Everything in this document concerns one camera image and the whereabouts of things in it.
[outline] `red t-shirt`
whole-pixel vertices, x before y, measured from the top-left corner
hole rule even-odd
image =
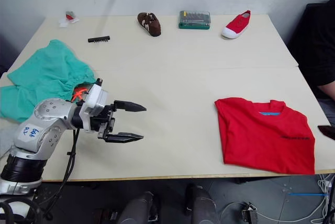
[[[226,164],[314,174],[315,139],[305,115],[276,100],[253,103],[232,97],[215,105]]]

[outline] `white cable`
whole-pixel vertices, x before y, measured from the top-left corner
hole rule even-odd
[[[334,182],[334,178],[335,178],[335,175],[330,179],[330,180],[327,180],[332,174],[328,174],[326,177],[323,175],[323,174],[319,174],[319,177],[320,179],[318,180],[318,186],[320,187],[321,191],[326,194],[327,191],[328,191],[328,185],[326,185],[326,182],[331,182],[333,183]],[[261,214],[260,212],[257,212],[257,215],[260,215],[268,220],[272,220],[272,221],[278,221],[278,222],[285,222],[285,223],[295,223],[295,222],[299,222],[299,221],[302,221],[302,220],[306,220],[308,218],[310,218],[321,206],[323,203],[325,203],[325,205],[323,206],[323,209],[322,209],[322,217],[321,218],[317,218],[317,219],[313,219],[311,220],[310,222],[312,224],[322,224],[322,220],[326,217],[327,215],[327,211],[328,211],[328,202],[329,202],[329,197],[328,195],[325,196],[322,200],[322,202],[313,210],[313,212],[310,213],[310,215],[304,217],[304,218],[300,218],[300,219],[297,219],[297,220],[276,220],[276,219],[272,219],[268,216],[265,216],[263,214]],[[243,206],[247,206],[245,203],[241,203],[241,202],[232,202],[232,203],[229,203],[221,212],[220,214],[220,221],[222,219],[222,216],[224,214],[224,212],[232,205],[234,204],[240,204],[240,205],[243,205]]]
[[[243,205],[243,206],[247,206],[247,204],[245,203],[241,203],[241,202],[232,202],[232,203],[229,203],[228,205],[225,206],[225,208],[222,210],[221,214],[220,214],[220,222],[221,222],[221,218],[222,216],[224,215],[224,212],[232,205],[234,204],[240,204],[240,205]]]
[[[293,222],[299,222],[299,221],[306,220],[306,219],[308,219],[309,217],[311,217],[311,216],[312,216],[312,215],[313,215],[313,214],[314,214],[314,213],[315,213],[315,212],[322,206],[322,204],[323,204],[324,202],[325,202],[325,199],[322,200],[322,202],[320,203],[320,205],[317,206],[317,208],[314,209],[314,211],[311,212],[309,216],[306,216],[306,217],[301,218],[301,219],[298,219],[298,220],[276,220],[276,219],[272,219],[272,218],[270,218],[270,217],[268,217],[268,216],[265,216],[265,215],[261,214],[260,212],[257,212],[257,215],[260,215],[260,216],[262,216],[262,217],[264,217],[264,218],[266,218],[266,219],[273,220],[273,221],[278,221],[278,222],[290,222],[290,223],[293,223]]]

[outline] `black cable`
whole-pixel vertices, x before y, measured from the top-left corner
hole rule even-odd
[[[78,136],[79,136],[79,129],[77,129],[77,131],[73,130],[73,145],[72,145],[71,152],[68,152],[68,155],[70,157],[69,157],[68,165],[66,167],[64,178],[63,178],[63,181],[61,183],[61,186],[59,187],[58,191],[55,194],[53,194],[49,199],[40,203],[40,204],[43,204],[45,202],[50,201],[48,203],[46,209],[43,209],[43,211],[44,211],[43,217],[45,217],[48,220],[52,219],[52,215],[50,214],[50,211],[55,206],[57,200],[61,196],[61,193],[64,189],[64,186],[65,186],[66,182],[68,181],[68,179],[69,179],[69,177],[70,177],[70,175],[73,171],[74,162],[75,162],[75,155],[76,155],[75,151],[76,151],[76,144],[77,144]]]
[[[33,213],[34,213],[34,224],[42,224],[42,214],[41,214],[41,208],[39,207],[39,205],[37,203],[35,203],[34,201],[28,199],[28,198],[11,198],[5,201],[5,203],[12,203],[12,202],[22,202],[27,204],[29,207],[31,207]],[[14,220],[14,222],[23,222],[23,221],[27,221],[26,219],[23,220]]]
[[[326,215],[326,217],[324,218],[322,224],[328,224],[328,223],[329,223],[329,219],[330,219],[330,217],[331,217],[333,214],[335,214],[335,209],[333,209],[332,211],[330,211],[330,212]]]
[[[6,220],[6,224],[14,223],[14,214],[13,210],[7,202],[0,202],[0,208],[4,210],[4,217]]]

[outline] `person's arm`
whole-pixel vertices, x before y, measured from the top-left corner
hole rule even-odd
[[[324,93],[326,93],[328,96],[330,96],[335,101],[335,81],[318,86],[320,90],[322,90]]]

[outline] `brown shoe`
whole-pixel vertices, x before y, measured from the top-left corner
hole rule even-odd
[[[137,20],[153,37],[161,34],[161,25],[154,13],[139,13]]]

